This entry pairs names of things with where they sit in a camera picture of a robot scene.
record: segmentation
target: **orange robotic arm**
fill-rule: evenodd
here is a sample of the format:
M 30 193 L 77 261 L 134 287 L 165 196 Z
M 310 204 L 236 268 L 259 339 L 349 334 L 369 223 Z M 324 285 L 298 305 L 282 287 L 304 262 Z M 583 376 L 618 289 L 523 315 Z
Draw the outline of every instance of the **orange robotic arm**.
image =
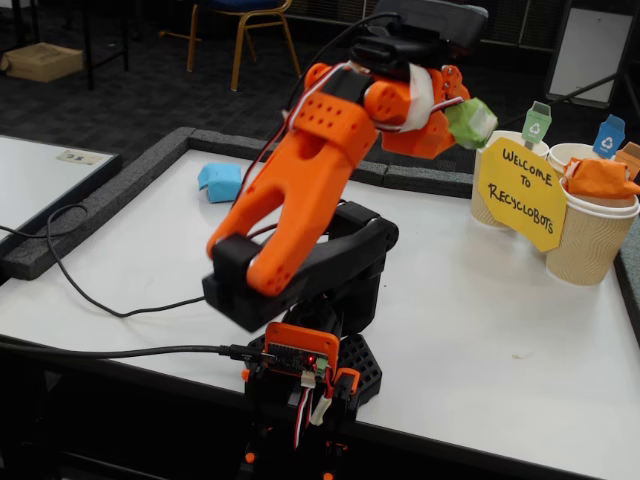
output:
M 436 102 L 457 95 L 469 98 L 458 69 L 446 69 L 429 70 Z M 376 140 L 376 123 L 402 125 L 411 105 L 408 84 L 374 79 L 350 66 L 317 64 L 307 74 L 305 88 L 287 119 L 289 132 L 207 245 L 213 258 L 219 240 L 247 235 L 283 205 L 275 233 L 247 270 L 247 283 L 267 296 L 287 286 L 326 231 L 347 181 Z M 433 158 L 455 143 L 447 127 L 444 114 L 435 112 L 421 130 L 385 132 L 383 147 Z

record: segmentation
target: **green object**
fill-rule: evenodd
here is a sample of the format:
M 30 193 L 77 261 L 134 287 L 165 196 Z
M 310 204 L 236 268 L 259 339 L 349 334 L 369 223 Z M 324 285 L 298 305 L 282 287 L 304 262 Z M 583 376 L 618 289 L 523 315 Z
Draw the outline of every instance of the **green object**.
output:
M 449 131 L 456 143 L 464 148 L 484 147 L 498 126 L 498 118 L 478 98 L 472 98 L 444 111 L 449 120 Z
M 526 142 L 540 143 L 551 125 L 551 107 L 545 103 L 533 102 L 527 112 L 527 120 L 522 129 L 522 138 Z
M 329 361 L 326 358 L 318 357 L 316 360 L 316 376 L 324 378 L 324 372 L 329 366 Z

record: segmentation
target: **black cable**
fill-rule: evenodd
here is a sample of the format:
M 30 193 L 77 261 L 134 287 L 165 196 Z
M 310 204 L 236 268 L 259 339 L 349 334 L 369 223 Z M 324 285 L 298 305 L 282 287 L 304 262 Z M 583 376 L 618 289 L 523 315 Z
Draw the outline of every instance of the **black cable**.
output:
M 71 230 L 67 230 L 66 232 L 60 232 L 60 233 L 52 233 L 51 236 L 52 237 L 62 237 L 64 235 L 68 235 L 70 233 L 75 232 L 81 226 L 82 226 L 82 224 L 79 224 L 79 225 L 76 225 L 75 227 L 73 227 Z M 46 233 L 44 235 L 31 235 L 29 233 L 20 232 L 19 230 L 14 230 L 13 228 L 5 227 L 3 225 L 0 225 L 0 230 L 4 230 L 5 232 L 13 233 L 14 235 L 18 235 L 18 236 L 24 237 L 24 238 L 39 238 L 39 239 L 47 238 L 47 234 Z
M 256 230 L 255 232 L 251 232 L 249 235 L 247 235 L 248 239 L 252 239 L 254 237 L 257 237 L 258 235 L 262 235 L 263 233 L 268 232 L 269 230 L 273 230 L 274 228 L 276 228 L 278 226 L 277 223 L 273 223 L 271 225 L 268 225 L 264 228 L 261 228 L 260 230 Z
M 344 40 L 351 32 L 353 32 L 359 26 L 364 25 L 365 23 L 370 22 L 371 20 L 377 20 L 378 18 L 384 18 L 384 17 L 402 18 L 402 16 L 399 13 L 395 13 L 395 12 L 382 12 L 382 13 L 375 13 L 373 15 L 369 15 L 368 17 L 365 17 L 362 20 L 359 20 L 349 25 L 344 31 L 342 31 L 339 35 L 337 35 L 333 40 L 331 40 L 324 47 L 322 47 L 320 51 L 316 54 L 316 56 L 313 57 L 311 62 L 309 62 L 309 65 L 307 66 L 307 68 L 305 68 L 303 74 L 298 78 L 298 80 L 296 81 L 296 84 L 293 86 L 293 89 L 289 94 L 289 99 L 287 100 L 287 103 L 286 103 L 286 109 L 288 111 L 291 110 L 291 103 L 293 103 L 293 99 L 296 96 L 296 91 L 304 81 L 309 70 L 311 70 L 311 67 L 313 67 L 318 62 L 320 57 L 322 57 L 327 52 L 327 50 L 335 47 L 338 43 Z
M 149 357 L 152 355 L 166 355 L 168 353 L 217 353 L 232 360 L 243 362 L 275 363 L 277 357 L 263 352 L 261 348 L 244 345 L 176 345 L 172 347 L 142 348 L 139 350 L 124 350 L 118 352 L 80 352 L 53 347 L 29 347 L 13 343 L 0 342 L 0 350 L 28 355 L 42 355 L 46 357 L 84 358 L 93 360 L 107 360 L 113 358 Z
M 377 20 L 378 18 L 384 18 L 384 17 L 402 18 L 400 14 L 394 13 L 394 12 L 383 12 L 383 13 L 376 13 L 374 15 L 369 15 L 368 17 L 363 18 L 362 20 L 359 20 L 359 21 L 349 25 L 344 31 L 342 31 L 339 35 L 337 35 L 333 40 L 331 40 L 324 47 L 322 47 L 320 49 L 320 51 L 315 55 L 315 57 L 313 57 L 313 60 L 311 60 L 309 65 L 307 65 L 307 68 L 304 69 L 304 72 L 302 72 L 302 75 L 300 75 L 300 77 L 298 77 L 298 80 L 296 80 L 296 83 L 293 86 L 293 88 L 291 89 L 291 93 L 289 94 L 289 99 L 287 100 L 285 110 L 287 112 L 291 111 L 291 103 L 293 102 L 293 99 L 296 96 L 296 91 L 298 90 L 298 88 L 300 87 L 302 82 L 304 81 L 304 78 L 307 76 L 307 73 L 309 72 L 309 70 L 311 70 L 311 67 L 313 67 L 318 62 L 320 57 L 322 57 L 327 52 L 327 50 L 329 50 L 330 48 L 333 48 L 335 45 L 340 43 L 342 40 L 344 40 L 351 32 L 353 32 L 359 26 L 364 25 L 365 23 L 370 22 L 371 20 Z M 249 179 L 249 175 L 251 174 L 251 171 L 253 170 L 253 168 L 258 164 L 258 162 L 260 161 L 262 156 L 266 153 L 267 149 L 273 143 L 275 143 L 278 140 L 278 138 L 284 133 L 284 130 L 285 130 L 284 127 L 286 126 L 286 122 L 287 122 L 286 119 L 282 120 L 282 123 L 280 124 L 280 127 L 278 127 L 277 132 L 264 145 L 262 150 L 260 150 L 260 153 L 255 158 L 255 160 L 253 160 L 251 162 L 251 165 L 249 165 L 249 168 L 247 169 L 247 171 L 245 172 L 244 176 L 242 177 L 242 182 L 240 183 L 240 189 L 238 190 L 238 195 L 236 196 L 235 200 L 233 201 L 233 204 L 231 205 L 231 208 L 233 208 L 235 206 L 236 202 L 238 201 L 238 198 L 240 198 L 240 195 L 242 194 L 242 192 L 244 190 L 245 184 L 247 183 L 247 180 Z
M 120 313 L 120 312 L 116 312 L 115 310 L 101 304 L 100 302 L 94 300 L 93 298 L 91 298 L 89 295 L 87 295 L 84 290 L 82 290 L 82 288 L 80 288 L 80 286 L 75 282 L 75 280 L 73 280 L 73 278 L 71 278 L 71 275 L 69 275 L 69 272 L 67 272 L 67 269 L 65 268 L 65 266 L 62 264 L 62 260 L 60 259 L 60 255 L 58 255 L 58 252 L 56 252 L 56 249 L 53 247 L 53 242 L 52 242 L 52 237 L 54 236 L 51 233 L 51 222 L 57 218 L 61 213 L 67 211 L 67 210 L 71 210 L 72 208 L 79 208 L 82 211 L 84 211 L 85 215 L 89 214 L 89 210 L 87 210 L 87 207 L 85 207 L 84 205 L 81 205 L 79 203 L 73 204 L 73 205 L 66 205 L 62 208 L 59 208 L 58 210 L 56 210 L 55 212 L 53 212 L 51 215 L 49 215 L 49 218 L 47 218 L 47 233 L 43 236 L 34 236 L 34 235 L 29 235 L 27 233 L 23 233 L 23 232 L 18 232 L 16 230 L 12 230 L 10 228 L 7 227 L 2 227 L 0 226 L 0 229 L 2 230 L 6 230 L 6 231 L 11 231 L 11 233 L 13 233 L 14 235 L 19 235 L 21 237 L 25 237 L 25 238 L 46 238 L 47 239 L 47 246 L 49 247 L 49 250 L 51 251 L 51 254 L 53 255 L 53 258 L 55 259 L 56 263 L 58 264 L 58 266 L 60 267 L 60 270 L 62 271 L 63 275 L 66 277 L 66 279 L 69 281 L 69 283 L 71 284 L 71 286 L 73 288 L 76 289 L 76 291 L 82 295 L 82 297 L 87 300 L 89 303 L 95 305 L 96 307 L 100 308 L 101 310 L 104 310 L 107 313 L 110 313 L 111 315 L 113 315 L 114 317 L 118 317 L 118 318 L 127 318 L 127 317 L 131 317 L 133 315 L 138 315 L 140 313 L 153 313 L 153 312 L 163 312 L 165 310 L 171 310 L 173 308 L 178 308 L 178 307 L 182 307 L 184 305 L 190 305 L 192 303 L 197 303 L 197 302 L 201 302 L 202 300 L 204 300 L 204 297 L 197 297 L 197 298 L 192 298 L 190 300 L 184 300 L 182 302 L 178 302 L 178 303 L 172 303 L 170 305 L 164 305 L 162 307 L 153 307 L 153 308 L 140 308 L 137 310 L 133 310 L 131 312 L 127 312 L 127 313 Z M 68 232 L 65 233 L 71 233 L 74 232 L 75 230 L 77 230 L 78 228 L 80 228 L 82 226 L 82 223 L 80 223 L 78 226 L 74 227 L 73 229 L 69 230 Z
M 23 345 L 13 345 L 12 343 L 0 343 L 0 350 L 7 350 L 15 353 L 28 353 L 55 357 L 90 358 L 95 360 L 105 360 L 109 358 L 132 358 L 147 357 L 151 355 L 165 355 L 167 353 L 218 353 L 222 354 L 223 347 L 212 347 L 207 345 L 181 345 L 175 347 L 143 348 L 140 350 L 125 350 L 121 352 L 79 352 L 76 350 L 64 350 L 51 347 L 26 347 Z

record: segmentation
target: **paper cup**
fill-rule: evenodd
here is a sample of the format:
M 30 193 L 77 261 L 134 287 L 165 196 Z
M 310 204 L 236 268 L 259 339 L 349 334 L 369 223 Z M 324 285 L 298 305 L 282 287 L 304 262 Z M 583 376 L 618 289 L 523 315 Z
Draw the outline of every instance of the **paper cup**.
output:
M 484 202 L 482 195 L 478 191 L 478 179 L 480 178 L 480 168 L 482 166 L 482 154 L 484 151 L 491 146 L 493 142 L 498 140 L 499 138 L 508 138 L 509 140 L 513 140 L 520 145 L 524 145 L 524 138 L 522 138 L 521 132 L 509 132 L 507 130 L 496 130 L 491 134 L 487 145 L 484 148 L 480 148 L 476 150 L 476 166 L 473 170 L 473 190 L 471 191 L 471 215 L 473 218 L 478 220 L 480 223 L 484 223 L 485 225 L 490 225 L 492 227 L 502 227 L 507 228 L 507 226 L 503 223 L 498 222 L 487 207 L 487 204 Z M 533 152 L 537 155 L 540 155 L 543 158 L 546 158 L 549 153 L 549 146 L 540 142 L 533 146 Z
M 596 285 L 611 268 L 640 212 L 638 198 L 621 201 L 626 204 L 620 207 L 607 207 L 603 199 L 596 204 L 587 201 L 588 197 L 565 194 L 569 202 L 562 239 L 547 255 L 547 269 L 574 285 Z
M 567 195 L 569 203 L 591 212 L 606 213 L 618 217 L 631 214 L 636 209 L 632 198 L 594 198 L 583 195 L 570 195 L 566 191 L 564 193 Z
M 560 143 L 551 147 L 547 158 L 555 170 L 556 175 L 560 178 L 564 175 L 564 167 L 569 164 L 572 158 L 582 160 L 583 158 L 600 157 L 593 151 L 592 145 L 586 145 L 584 143 Z

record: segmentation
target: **cardboard box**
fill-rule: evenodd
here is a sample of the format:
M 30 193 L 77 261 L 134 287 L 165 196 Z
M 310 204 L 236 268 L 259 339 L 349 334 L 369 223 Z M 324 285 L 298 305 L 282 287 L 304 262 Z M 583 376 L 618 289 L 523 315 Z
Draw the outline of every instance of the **cardboard box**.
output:
M 0 70 L 16 78 L 51 82 L 83 68 L 81 50 L 38 43 L 12 50 L 0 60 Z

